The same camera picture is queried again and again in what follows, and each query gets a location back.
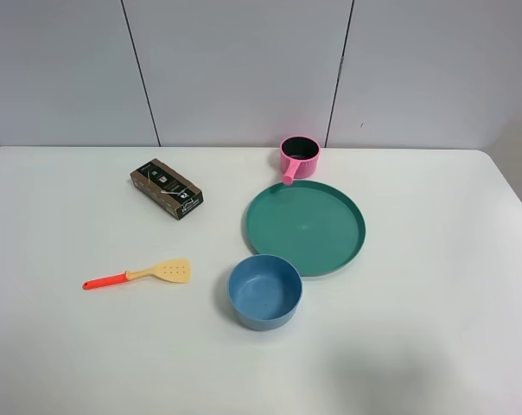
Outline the yellow spatula with red handle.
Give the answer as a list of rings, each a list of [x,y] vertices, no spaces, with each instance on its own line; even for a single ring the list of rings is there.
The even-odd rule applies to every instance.
[[[172,284],[186,284],[191,279],[191,266],[187,259],[171,259],[142,271],[125,271],[105,278],[97,278],[82,284],[84,290],[125,284],[139,278],[153,277]]]

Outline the green round plate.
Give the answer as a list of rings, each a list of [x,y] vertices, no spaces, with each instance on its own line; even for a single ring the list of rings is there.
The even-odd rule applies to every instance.
[[[303,277],[320,277],[355,259],[366,222],[340,190],[301,180],[260,192],[246,209],[244,231],[256,253],[287,260]]]

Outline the pink saucepan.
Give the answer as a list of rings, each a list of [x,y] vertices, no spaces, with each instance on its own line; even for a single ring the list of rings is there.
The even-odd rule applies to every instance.
[[[280,144],[282,182],[291,185],[295,180],[306,179],[315,173],[320,145],[309,137],[288,137]]]

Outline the blue bowl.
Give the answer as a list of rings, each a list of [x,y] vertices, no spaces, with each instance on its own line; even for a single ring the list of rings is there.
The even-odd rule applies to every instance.
[[[237,320],[255,331],[278,329],[295,314],[302,299],[296,268],[274,255],[240,261],[227,281],[227,297]]]

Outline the brown cardboard box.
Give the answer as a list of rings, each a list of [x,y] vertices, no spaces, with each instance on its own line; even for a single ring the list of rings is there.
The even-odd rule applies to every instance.
[[[176,220],[183,219],[204,201],[196,185],[157,158],[132,171],[130,179],[135,188]]]

